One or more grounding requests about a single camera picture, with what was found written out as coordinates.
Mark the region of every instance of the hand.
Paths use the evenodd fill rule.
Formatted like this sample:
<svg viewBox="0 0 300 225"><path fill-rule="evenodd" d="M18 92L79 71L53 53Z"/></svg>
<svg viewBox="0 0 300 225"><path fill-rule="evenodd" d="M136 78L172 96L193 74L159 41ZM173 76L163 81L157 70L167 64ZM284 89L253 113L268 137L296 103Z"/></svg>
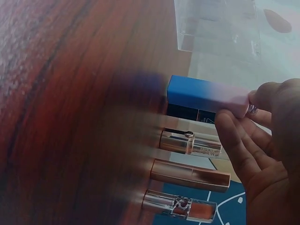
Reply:
<svg viewBox="0 0 300 225"><path fill-rule="evenodd" d="M296 224L300 203L300 79L266 83L249 94L256 115L221 110L220 141L246 190L247 224ZM254 122L269 128L272 135Z"/></svg>

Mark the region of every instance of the gold lipstick cap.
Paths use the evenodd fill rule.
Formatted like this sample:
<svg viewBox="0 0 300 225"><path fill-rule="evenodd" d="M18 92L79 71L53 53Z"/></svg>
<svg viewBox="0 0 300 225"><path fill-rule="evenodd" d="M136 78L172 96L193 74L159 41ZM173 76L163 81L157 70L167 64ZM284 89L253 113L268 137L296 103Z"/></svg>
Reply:
<svg viewBox="0 0 300 225"><path fill-rule="evenodd" d="M190 188L225 192L230 173L155 159L150 178Z"/></svg>

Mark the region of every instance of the finger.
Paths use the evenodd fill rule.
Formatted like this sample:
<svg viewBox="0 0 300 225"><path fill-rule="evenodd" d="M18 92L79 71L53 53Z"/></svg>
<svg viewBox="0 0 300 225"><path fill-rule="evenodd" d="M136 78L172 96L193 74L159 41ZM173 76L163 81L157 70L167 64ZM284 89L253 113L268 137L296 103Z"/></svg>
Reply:
<svg viewBox="0 0 300 225"><path fill-rule="evenodd" d="M248 129L248 132L250 134L252 134L255 131L257 125L248 118L238 120L232 115L232 113L229 114L229 116L234 122L234 125L240 135L240 138L245 148L250 152L250 154L256 160L258 166L263 170L273 165L276 162L276 160L267 156L267 154L259 146L256 145L256 143L251 139L251 137L245 131L244 127L242 126L242 123Z"/></svg>
<svg viewBox="0 0 300 225"><path fill-rule="evenodd" d="M259 109L272 112L273 102L280 98L282 92L298 87L300 87L300 79L290 79L283 83L264 83L258 90L249 93L249 101Z"/></svg>
<svg viewBox="0 0 300 225"><path fill-rule="evenodd" d="M221 110L216 115L215 124L220 141L231 160L233 168L246 187L251 178L261 169L245 148L231 115L232 113L228 110Z"/></svg>
<svg viewBox="0 0 300 225"><path fill-rule="evenodd" d="M249 101L257 108L271 112L271 100L278 90L280 83L268 82L261 85L258 90L249 93Z"/></svg>
<svg viewBox="0 0 300 225"><path fill-rule="evenodd" d="M269 135L266 131L258 127L253 121L251 121L248 118L241 120L240 124L243 126L244 130L247 132L251 140L261 150L263 150L267 154L267 156L270 156L272 158L270 160L268 159L268 164L271 165L276 161L280 161L279 152L275 149L271 135Z"/></svg>
<svg viewBox="0 0 300 225"><path fill-rule="evenodd" d="M262 125L265 128L268 128L270 130L272 129L272 114L268 111L259 109L255 115L247 114L247 117L253 122L258 123L259 125Z"/></svg>

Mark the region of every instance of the fingernail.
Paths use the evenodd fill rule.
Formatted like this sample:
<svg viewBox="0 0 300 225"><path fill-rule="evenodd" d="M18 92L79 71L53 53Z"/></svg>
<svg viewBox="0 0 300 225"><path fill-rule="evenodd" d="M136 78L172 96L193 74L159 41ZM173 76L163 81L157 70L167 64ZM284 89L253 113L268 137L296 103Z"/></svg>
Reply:
<svg viewBox="0 0 300 225"><path fill-rule="evenodd" d="M256 93L257 90L252 90L249 92L249 95L254 95Z"/></svg>

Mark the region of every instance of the palm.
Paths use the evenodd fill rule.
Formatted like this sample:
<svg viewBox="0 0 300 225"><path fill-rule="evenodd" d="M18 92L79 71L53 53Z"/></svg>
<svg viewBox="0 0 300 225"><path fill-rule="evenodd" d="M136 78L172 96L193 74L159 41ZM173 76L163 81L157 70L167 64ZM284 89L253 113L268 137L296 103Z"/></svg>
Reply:
<svg viewBox="0 0 300 225"><path fill-rule="evenodd" d="M252 120L238 120L228 111L218 114L216 127L246 190L247 224L287 224L289 180L272 136Z"/></svg>

